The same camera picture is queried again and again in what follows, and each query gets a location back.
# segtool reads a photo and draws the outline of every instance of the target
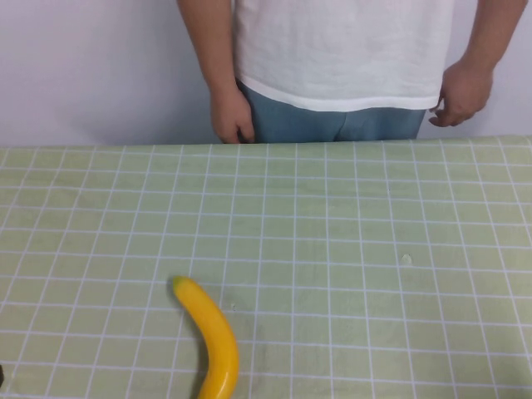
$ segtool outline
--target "forearm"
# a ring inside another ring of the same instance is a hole
[[[234,89],[231,0],[177,0],[212,91]]]
[[[504,56],[528,0],[479,0],[469,46],[462,58],[474,67],[495,69]]]

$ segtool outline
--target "table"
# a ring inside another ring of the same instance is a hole
[[[2,397],[532,397],[532,144],[0,150]]]

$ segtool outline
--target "yellow banana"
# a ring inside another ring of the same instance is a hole
[[[174,277],[174,295],[198,326],[209,354],[209,370],[198,399],[229,399],[239,377],[239,349],[224,314],[192,279]]]

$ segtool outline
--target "white wall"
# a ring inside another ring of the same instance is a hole
[[[456,0],[450,61],[475,0]],[[532,17],[497,73],[490,105],[422,137],[526,134]],[[212,142],[209,99],[175,0],[2,0],[0,145]]]

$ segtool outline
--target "wrist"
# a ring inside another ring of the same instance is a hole
[[[478,55],[466,52],[458,61],[465,68],[477,73],[493,73],[497,67],[498,60],[491,60],[488,57],[479,57]]]
[[[236,85],[236,79],[227,79],[224,81],[208,82],[210,95],[214,97],[227,96],[228,93],[233,93],[239,88]]]

